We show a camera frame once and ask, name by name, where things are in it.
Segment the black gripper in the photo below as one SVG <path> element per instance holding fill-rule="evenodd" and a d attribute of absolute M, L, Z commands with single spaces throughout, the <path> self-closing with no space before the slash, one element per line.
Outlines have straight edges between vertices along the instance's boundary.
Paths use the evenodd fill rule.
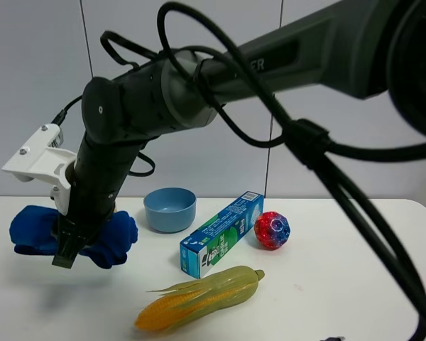
<path fill-rule="evenodd" d="M 77 255 L 91 247 L 110 218 L 116 196 L 145 141 L 98 144 L 85 134 L 74 169 L 68 213 L 59 216 L 51 234 L 57 242 L 53 266 L 71 269 Z"/>

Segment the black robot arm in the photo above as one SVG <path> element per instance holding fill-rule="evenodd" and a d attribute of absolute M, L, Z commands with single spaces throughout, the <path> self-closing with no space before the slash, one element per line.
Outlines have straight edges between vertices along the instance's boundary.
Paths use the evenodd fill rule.
<path fill-rule="evenodd" d="M 285 144 L 301 160 L 323 152 L 373 162 L 426 159 L 426 143 L 395 149 L 333 146 L 312 123 L 291 122 L 274 94 L 324 85 L 357 99 L 387 92 L 400 115 L 426 136 L 426 1 L 338 1 L 241 46 L 205 15 L 178 2 L 157 16 L 159 53 L 107 31 L 103 48 L 118 64 L 120 45 L 147 59 L 108 80 L 94 77 L 79 101 L 85 133 L 68 175 L 69 207 L 52 233 L 53 264 L 70 268 L 99 238 L 140 150 L 164 134 L 208 125 L 230 102 L 260 97 Z"/>

